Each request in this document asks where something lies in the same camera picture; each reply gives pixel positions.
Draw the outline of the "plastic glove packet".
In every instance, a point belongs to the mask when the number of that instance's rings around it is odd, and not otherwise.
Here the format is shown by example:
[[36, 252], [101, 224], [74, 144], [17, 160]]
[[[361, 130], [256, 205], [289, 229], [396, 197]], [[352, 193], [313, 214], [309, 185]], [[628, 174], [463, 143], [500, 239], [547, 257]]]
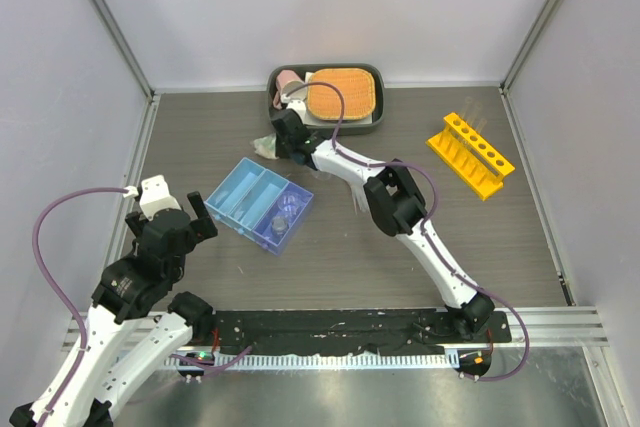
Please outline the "plastic glove packet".
[[271, 133], [264, 137], [254, 139], [251, 142], [254, 152], [261, 158], [268, 160], [277, 160], [277, 136], [275, 133]]

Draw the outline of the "clear glass beaker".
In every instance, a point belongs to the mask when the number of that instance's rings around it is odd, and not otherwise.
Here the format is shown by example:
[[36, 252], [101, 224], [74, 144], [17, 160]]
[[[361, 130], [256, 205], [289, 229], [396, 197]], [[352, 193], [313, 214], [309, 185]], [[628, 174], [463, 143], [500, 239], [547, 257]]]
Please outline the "clear glass beaker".
[[295, 219], [304, 208], [304, 199], [293, 191], [285, 191], [277, 202], [279, 211], [286, 219]]

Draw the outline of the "blue three-compartment organizer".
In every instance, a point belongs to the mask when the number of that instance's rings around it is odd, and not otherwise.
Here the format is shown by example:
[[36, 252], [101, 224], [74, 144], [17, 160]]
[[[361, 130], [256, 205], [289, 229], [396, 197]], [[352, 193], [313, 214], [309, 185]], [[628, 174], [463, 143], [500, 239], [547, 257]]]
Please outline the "blue three-compartment organizer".
[[[305, 206], [279, 243], [271, 238], [271, 221], [281, 215], [277, 202], [285, 191], [300, 195]], [[314, 194], [260, 164], [243, 158], [206, 199], [211, 216], [264, 250], [279, 256], [311, 211]]]

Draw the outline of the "clear glass stoppered bottle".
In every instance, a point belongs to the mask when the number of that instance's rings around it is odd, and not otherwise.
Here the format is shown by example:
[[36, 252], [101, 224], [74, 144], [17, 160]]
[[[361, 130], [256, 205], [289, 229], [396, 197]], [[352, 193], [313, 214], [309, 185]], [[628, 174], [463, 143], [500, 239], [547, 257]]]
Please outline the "clear glass stoppered bottle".
[[283, 215], [277, 215], [271, 221], [271, 238], [274, 243], [279, 243], [288, 233], [289, 219]]

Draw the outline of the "bundle of plastic pipettes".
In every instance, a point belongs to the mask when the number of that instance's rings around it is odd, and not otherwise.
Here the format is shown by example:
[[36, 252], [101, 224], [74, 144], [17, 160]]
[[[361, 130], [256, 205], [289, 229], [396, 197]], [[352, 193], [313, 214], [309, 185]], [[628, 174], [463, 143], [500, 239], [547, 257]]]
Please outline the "bundle of plastic pipettes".
[[349, 183], [349, 187], [351, 190], [355, 211], [368, 213], [369, 205], [368, 205], [368, 200], [364, 191], [364, 186], [356, 185], [354, 183]]

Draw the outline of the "clear glass test tube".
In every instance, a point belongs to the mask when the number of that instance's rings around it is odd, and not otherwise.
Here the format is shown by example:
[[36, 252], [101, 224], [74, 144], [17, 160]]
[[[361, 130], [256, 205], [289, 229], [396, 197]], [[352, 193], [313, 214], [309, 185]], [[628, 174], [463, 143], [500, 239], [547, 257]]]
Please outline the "clear glass test tube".
[[481, 118], [476, 125], [476, 132], [479, 137], [481, 138], [484, 137], [486, 126], [487, 126], [487, 119]]
[[473, 125], [471, 127], [476, 132], [476, 125], [477, 125], [478, 121], [481, 118], [485, 118], [485, 117], [483, 116], [483, 104], [481, 102], [475, 102], [475, 109], [476, 109], [476, 117], [475, 117], [475, 120], [474, 120]]
[[472, 97], [466, 97], [461, 118], [471, 127], [476, 117], [475, 101]]

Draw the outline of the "yellow test tube rack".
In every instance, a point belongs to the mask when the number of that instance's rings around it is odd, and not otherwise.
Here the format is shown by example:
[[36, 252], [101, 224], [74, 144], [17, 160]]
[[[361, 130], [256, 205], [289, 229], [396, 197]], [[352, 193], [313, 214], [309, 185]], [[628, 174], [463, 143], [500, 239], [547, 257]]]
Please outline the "yellow test tube rack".
[[443, 118], [443, 129], [426, 145], [482, 200], [504, 187], [515, 166], [460, 115]]

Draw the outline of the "clear plastic funnel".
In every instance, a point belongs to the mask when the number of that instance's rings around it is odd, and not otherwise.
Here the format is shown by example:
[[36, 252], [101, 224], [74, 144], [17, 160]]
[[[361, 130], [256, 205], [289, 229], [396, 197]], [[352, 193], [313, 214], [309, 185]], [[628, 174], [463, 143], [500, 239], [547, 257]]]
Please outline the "clear plastic funnel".
[[311, 172], [312, 176], [320, 181], [327, 181], [331, 179], [331, 175], [329, 173], [326, 172], [322, 172], [322, 171], [318, 171], [318, 170], [313, 170]]

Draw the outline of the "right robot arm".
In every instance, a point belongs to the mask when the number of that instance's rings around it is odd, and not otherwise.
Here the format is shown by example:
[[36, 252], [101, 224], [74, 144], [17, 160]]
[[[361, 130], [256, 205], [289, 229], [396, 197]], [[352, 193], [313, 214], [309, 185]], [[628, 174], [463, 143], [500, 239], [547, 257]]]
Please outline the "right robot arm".
[[425, 198], [406, 163], [384, 163], [346, 149], [327, 135], [310, 130], [291, 109], [273, 113], [271, 124], [279, 153], [345, 181], [376, 227], [414, 255], [452, 315], [451, 327], [457, 338], [472, 342], [486, 332], [495, 304], [439, 239]]

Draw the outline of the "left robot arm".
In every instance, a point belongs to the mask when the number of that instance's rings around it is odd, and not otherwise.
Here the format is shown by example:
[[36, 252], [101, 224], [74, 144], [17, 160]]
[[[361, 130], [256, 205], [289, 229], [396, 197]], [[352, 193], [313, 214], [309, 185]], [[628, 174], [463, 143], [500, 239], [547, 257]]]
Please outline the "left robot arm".
[[129, 213], [131, 250], [108, 265], [85, 317], [70, 311], [79, 336], [56, 377], [36, 400], [12, 412], [12, 426], [110, 426], [124, 402], [177, 348], [205, 344], [214, 309], [200, 297], [174, 297], [159, 324], [122, 360], [116, 358], [152, 308], [179, 282], [186, 257], [218, 234], [199, 192], [188, 194], [194, 212], [177, 202], [149, 213]]

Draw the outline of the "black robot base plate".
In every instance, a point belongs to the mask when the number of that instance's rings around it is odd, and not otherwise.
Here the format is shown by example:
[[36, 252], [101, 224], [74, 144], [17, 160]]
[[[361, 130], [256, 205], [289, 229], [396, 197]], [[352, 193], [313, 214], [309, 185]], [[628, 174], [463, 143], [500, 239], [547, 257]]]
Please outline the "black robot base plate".
[[507, 316], [493, 312], [476, 333], [443, 309], [219, 310], [189, 347], [254, 356], [381, 356], [442, 353], [446, 345], [512, 341]]

